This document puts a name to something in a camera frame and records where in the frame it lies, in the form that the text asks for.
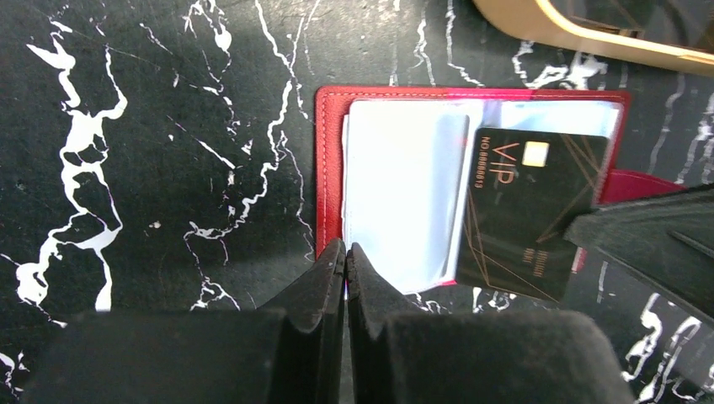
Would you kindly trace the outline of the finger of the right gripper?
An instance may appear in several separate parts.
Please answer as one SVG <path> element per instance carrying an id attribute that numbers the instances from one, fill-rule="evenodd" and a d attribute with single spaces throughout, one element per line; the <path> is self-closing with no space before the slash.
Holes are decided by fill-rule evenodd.
<path id="1" fill-rule="evenodd" d="M 618 262 L 636 279 L 713 323 L 713 188 L 602 205 L 564 239 Z"/>

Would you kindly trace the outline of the yellow oval tray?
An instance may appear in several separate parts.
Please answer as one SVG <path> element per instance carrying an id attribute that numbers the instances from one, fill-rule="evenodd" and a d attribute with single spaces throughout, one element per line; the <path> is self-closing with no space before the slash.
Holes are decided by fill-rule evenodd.
<path id="1" fill-rule="evenodd" d="M 494 27 L 534 41 L 621 61 L 713 74 L 711 1 L 477 1 Z"/>

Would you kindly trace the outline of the red card holder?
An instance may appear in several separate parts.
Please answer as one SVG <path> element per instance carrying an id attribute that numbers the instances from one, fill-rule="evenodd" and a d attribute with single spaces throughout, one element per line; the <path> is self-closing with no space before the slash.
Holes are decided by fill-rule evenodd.
<path id="1" fill-rule="evenodd" d="M 400 293 L 458 284 L 477 130 L 605 136 L 598 205 L 679 190 L 615 166 L 627 93 L 516 88 L 324 86 L 315 98 L 317 246 L 358 244 Z"/>

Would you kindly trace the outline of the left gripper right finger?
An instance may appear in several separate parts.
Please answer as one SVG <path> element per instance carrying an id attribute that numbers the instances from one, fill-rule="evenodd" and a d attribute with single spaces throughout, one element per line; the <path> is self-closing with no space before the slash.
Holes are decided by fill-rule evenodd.
<path id="1" fill-rule="evenodd" d="M 352 245 L 345 273 L 358 403 L 631 403 L 609 339 L 576 311 L 435 314 Z"/>

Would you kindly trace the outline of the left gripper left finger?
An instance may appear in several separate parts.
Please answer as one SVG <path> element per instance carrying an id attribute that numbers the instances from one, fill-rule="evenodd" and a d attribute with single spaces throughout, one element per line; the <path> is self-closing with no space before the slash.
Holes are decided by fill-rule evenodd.
<path id="1" fill-rule="evenodd" d="M 346 251 L 332 240 L 251 311 L 78 316 L 25 387 L 25 403 L 335 403 Z"/>

